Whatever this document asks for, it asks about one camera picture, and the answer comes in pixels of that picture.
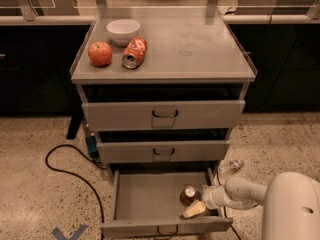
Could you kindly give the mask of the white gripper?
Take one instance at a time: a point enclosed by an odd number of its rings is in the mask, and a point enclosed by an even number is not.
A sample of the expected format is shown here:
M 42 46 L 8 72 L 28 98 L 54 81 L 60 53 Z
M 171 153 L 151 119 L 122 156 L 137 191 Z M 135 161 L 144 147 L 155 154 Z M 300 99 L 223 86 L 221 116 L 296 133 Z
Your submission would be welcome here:
M 209 210 L 218 209 L 226 205 L 227 194 L 223 186 L 205 186 L 202 192 L 202 201 L 195 200 L 190 206 L 188 206 L 182 216 L 185 219 L 202 214 L 206 207 Z

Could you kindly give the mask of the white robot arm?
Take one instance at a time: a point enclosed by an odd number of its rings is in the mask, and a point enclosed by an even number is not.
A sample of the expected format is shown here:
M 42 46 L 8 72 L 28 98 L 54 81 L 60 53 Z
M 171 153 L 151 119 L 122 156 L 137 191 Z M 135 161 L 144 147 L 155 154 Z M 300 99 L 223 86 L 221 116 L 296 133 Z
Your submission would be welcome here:
M 185 219 L 220 207 L 263 207 L 261 240 L 320 240 L 320 183 L 297 172 L 284 172 L 265 186 L 230 176 L 221 186 L 207 187 L 182 216 Z

